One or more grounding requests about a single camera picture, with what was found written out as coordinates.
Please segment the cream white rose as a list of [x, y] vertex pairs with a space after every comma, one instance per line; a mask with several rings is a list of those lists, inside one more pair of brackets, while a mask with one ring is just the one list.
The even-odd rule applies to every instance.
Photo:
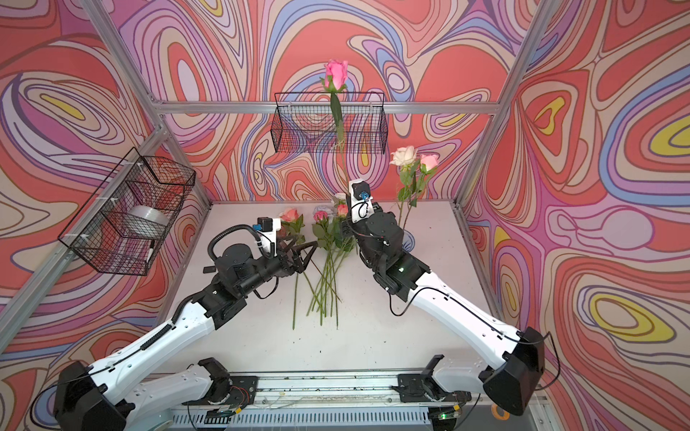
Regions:
[[399, 147], [393, 152], [390, 162], [396, 168], [401, 187], [397, 191], [396, 200], [398, 206], [398, 224], [404, 224], [405, 208], [410, 203], [416, 191], [416, 177], [418, 171], [417, 149]]

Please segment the salmon pink rose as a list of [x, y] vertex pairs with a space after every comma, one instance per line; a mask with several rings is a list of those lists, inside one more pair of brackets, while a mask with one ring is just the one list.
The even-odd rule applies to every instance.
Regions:
[[[288, 241], [294, 240], [296, 244], [303, 244], [305, 242], [305, 235], [302, 229], [305, 227], [304, 216], [298, 212], [296, 208], [288, 208], [280, 214], [281, 228], [279, 231], [280, 238], [286, 238]], [[293, 307], [292, 307], [292, 323], [291, 328], [296, 328], [296, 308], [298, 307], [298, 280], [296, 276], [294, 283]]]

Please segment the magenta pink rose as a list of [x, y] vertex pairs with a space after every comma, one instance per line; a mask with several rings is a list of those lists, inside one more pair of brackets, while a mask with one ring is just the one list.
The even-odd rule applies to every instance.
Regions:
[[334, 118], [336, 134], [336, 166], [343, 188], [348, 185], [349, 175], [345, 156], [347, 139], [340, 94], [347, 90], [348, 66], [347, 61], [330, 60], [325, 64], [325, 77], [321, 79], [323, 89], [330, 98], [330, 109]]

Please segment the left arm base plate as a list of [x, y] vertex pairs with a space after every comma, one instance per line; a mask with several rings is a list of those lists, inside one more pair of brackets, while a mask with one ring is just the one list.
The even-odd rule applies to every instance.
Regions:
[[254, 403], [259, 377], [256, 375], [231, 375], [213, 382], [210, 390], [199, 400], [183, 402], [187, 406], [242, 407]]

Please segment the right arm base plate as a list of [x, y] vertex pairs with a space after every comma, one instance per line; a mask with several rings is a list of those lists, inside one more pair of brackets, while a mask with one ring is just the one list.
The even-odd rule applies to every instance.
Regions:
[[464, 406], [473, 398], [468, 391], [449, 391], [443, 390], [432, 377], [416, 374], [397, 375], [397, 384], [392, 385], [402, 403], [421, 403], [421, 402], [453, 402]]

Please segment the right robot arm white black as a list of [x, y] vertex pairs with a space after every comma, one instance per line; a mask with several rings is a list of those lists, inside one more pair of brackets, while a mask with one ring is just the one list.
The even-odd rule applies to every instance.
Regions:
[[468, 343], [486, 364], [478, 375], [483, 393], [511, 415], [524, 414], [544, 374], [546, 337], [504, 323], [460, 296], [402, 248], [404, 232], [393, 213], [354, 214], [348, 225], [361, 260], [388, 296], [427, 312]]

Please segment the light pink rose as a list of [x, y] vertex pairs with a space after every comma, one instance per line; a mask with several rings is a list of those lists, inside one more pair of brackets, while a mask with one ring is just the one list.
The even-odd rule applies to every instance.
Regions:
[[404, 166], [400, 172], [401, 183], [401, 216], [402, 228], [406, 228], [411, 210], [417, 207], [419, 200], [426, 193], [432, 177], [438, 171], [440, 158], [437, 154], [418, 157], [414, 162]]

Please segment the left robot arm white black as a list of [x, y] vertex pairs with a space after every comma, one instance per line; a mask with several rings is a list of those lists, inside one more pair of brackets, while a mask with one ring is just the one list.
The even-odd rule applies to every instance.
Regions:
[[61, 429], [124, 430], [179, 404], [229, 402], [235, 386], [213, 357], [175, 375], [147, 377], [237, 316], [258, 287], [304, 272], [317, 244], [274, 242], [259, 258], [247, 244], [233, 244], [217, 256], [216, 244], [208, 245], [214, 278], [180, 303], [172, 318], [109, 357], [90, 366], [71, 364], [60, 373], [53, 415]]

